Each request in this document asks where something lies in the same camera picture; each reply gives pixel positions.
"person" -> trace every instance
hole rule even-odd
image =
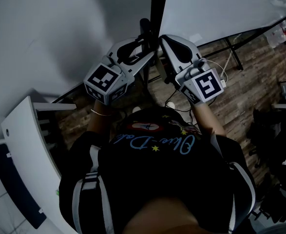
[[[96,101],[59,186],[68,224],[78,233],[231,233],[252,210],[254,181],[209,106],[191,107],[200,131],[155,107],[125,118],[109,142],[113,109]]]

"white wall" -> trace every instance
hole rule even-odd
[[[0,123],[29,89],[57,97],[81,82],[112,43],[139,34],[150,7],[151,0],[0,0]]]

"white cable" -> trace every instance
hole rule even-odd
[[[211,61],[211,60],[207,60],[207,61],[212,62],[212,63],[218,65],[218,66],[223,70],[223,73],[226,75],[226,81],[225,81],[225,83],[227,83],[228,80],[229,80],[229,77],[227,76],[227,74],[226,74],[224,68],[222,68],[222,66],[221,66],[220,64],[218,64],[218,63],[216,63],[216,62],[214,62],[214,61]]]
[[[238,36],[236,36],[236,37],[234,38],[233,43],[235,43],[235,41],[236,41],[240,36],[241,36],[241,34],[239,34]],[[220,75],[220,78],[223,77],[223,74],[225,73],[225,69],[227,68],[227,65],[228,65],[228,63],[229,63],[229,60],[230,60],[231,56],[232,56],[232,51],[230,51],[229,58],[228,58],[227,61],[226,61],[226,64],[225,64],[224,69],[223,69],[223,71],[222,71],[222,73],[221,73],[221,75]]]

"white bracelet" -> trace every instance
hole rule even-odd
[[[91,109],[91,111],[92,111],[93,113],[96,113],[97,115],[100,115],[100,116],[112,116],[112,115],[102,115],[102,114],[100,114],[100,113],[94,111],[93,109]]]

